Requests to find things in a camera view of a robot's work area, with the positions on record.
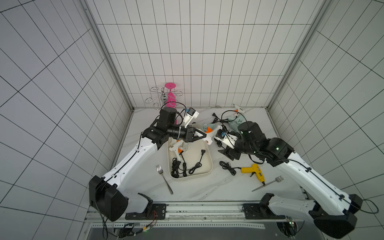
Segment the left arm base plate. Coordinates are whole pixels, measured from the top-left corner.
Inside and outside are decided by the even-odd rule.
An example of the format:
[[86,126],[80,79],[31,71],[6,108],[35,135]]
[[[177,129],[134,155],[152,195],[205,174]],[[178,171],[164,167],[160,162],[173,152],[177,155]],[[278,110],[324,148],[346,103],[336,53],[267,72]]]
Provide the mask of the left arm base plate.
[[151,204],[142,213],[127,213],[125,219],[135,221],[164,220],[166,212],[166,204]]

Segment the white glue gun corner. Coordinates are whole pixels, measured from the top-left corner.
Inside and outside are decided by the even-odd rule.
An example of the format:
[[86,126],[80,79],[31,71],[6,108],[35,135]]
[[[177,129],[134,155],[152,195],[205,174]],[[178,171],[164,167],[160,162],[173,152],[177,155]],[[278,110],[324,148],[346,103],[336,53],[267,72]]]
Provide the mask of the white glue gun corner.
[[240,106],[238,106],[236,104],[233,104],[233,106],[235,108],[235,112],[240,113],[240,114],[244,114],[245,113],[245,111]]

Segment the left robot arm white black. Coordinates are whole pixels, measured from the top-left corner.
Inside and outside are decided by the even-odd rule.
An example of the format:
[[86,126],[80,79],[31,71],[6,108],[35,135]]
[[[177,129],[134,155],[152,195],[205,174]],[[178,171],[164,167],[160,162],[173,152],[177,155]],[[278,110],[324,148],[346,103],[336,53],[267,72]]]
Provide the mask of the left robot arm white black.
[[176,109],[163,107],[158,119],[141,133],[138,143],[128,155],[102,177],[94,176],[90,180],[90,206],[95,208],[101,217],[114,222],[126,214],[129,199],[123,192],[128,187],[132,174],[169,139],[175,141],[171,152],[175,153],[180,161],[180,154],[187,150],[184,144],[207,140],[206,133],[190,124],[199,115],[195,109],[189,108],[183,121],[177,125],[175,120],[178,115],[180,113]]

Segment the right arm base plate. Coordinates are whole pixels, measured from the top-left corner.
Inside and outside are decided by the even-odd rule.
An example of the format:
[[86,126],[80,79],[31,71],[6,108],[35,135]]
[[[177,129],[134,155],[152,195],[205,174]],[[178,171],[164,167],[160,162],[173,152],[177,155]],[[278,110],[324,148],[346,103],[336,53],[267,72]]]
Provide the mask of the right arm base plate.
[[275,215],[266,205],[243,204],[242,211],[247,220],[284,220],[284,215]]

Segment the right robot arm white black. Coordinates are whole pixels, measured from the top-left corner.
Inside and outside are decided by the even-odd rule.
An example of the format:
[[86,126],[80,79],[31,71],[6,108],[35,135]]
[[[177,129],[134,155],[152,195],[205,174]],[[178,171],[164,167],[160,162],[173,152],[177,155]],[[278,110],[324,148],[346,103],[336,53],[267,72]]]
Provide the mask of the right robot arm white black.
[[363,200],[332,185],[284,140],[268,139],[259,125],[251,121],[240,124],[237,132],[218,130],[215,138],[227,146],[220,151],[227,158],[238,160],[242,154],[256,156],[292,178],[312,197],[311,200],[293,200],[267,193],[259,203],[262,216],[300,219],[335,239],[355,229],[358,221],[355,214]]

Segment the white glue gun orange trigger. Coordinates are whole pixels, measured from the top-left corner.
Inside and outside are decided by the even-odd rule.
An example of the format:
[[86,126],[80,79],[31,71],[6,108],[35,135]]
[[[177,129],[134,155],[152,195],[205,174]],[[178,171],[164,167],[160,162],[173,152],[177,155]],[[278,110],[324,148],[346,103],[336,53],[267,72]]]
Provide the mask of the white glue gun orange trigger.
[[206,132],[206,136],[202,139],[207,145],[211,145],[214,140],[220,140],[219,137],[217,137],[217,133],[219,130],[222,130],[222,126],[217,126],[214,130],[211,130],[210,132]]

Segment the cream plastic storage box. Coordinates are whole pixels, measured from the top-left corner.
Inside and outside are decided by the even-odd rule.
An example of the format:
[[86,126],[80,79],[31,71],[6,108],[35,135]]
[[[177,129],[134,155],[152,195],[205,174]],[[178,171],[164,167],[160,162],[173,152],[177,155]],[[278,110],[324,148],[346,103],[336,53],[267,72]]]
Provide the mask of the cream plastic storage box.
[[182,164],[180,165],[180,176],[175,180],[189,180],[192,178],[203,177],[211,173],[213,170],[213,160],[210,155],[209,146],[204,141],[189,143],[189,148],[186,152],[181,152]]

